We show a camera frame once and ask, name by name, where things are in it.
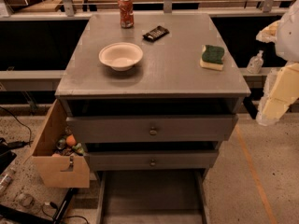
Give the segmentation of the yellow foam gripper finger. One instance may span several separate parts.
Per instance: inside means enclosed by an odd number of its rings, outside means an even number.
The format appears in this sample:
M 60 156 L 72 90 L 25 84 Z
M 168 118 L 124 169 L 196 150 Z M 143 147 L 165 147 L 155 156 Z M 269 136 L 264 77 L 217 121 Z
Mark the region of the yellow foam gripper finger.
M 299 63 L 287 62 L 280 69 L 273 68 L 264 83 L 256 121 L 263 126 L 277 123 L 298 99 Z
M 268 26 L 264 27 L 257 35 L 256 39 L 264 43 L 277 42 L 277 30 L 279 21 L 274 21 Z

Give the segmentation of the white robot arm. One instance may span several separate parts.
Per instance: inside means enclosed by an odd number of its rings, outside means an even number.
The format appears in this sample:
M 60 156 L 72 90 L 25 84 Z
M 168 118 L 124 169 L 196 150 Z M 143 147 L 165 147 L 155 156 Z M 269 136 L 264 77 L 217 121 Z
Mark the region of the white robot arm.
M 279 21 L 263 28 L 256 39 L 273 42 L 276 55 L 286 61 L 278 71 L 272 69 L 264 83 L 256 120 L 268 126 L 277 123 L 299 98 L 299 0 Z

